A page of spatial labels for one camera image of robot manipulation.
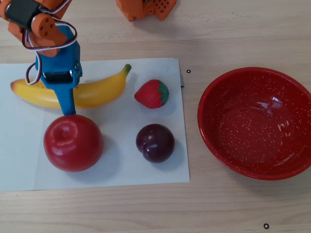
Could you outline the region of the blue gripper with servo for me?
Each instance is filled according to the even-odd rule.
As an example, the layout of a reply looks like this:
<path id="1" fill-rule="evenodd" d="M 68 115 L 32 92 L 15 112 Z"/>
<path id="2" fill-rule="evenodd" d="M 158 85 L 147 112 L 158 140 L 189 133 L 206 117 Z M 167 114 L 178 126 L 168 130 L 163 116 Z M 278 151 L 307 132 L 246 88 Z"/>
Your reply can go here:
<path id="1" fill-rule="evenodd" d="M 80 45 L 73 44 L 59 50 L 55 57 L 40 55 L 42 73 L 40 82 L 57 97 L 64 115 L 76 114 L 73 89 L 82 77 Z"/>

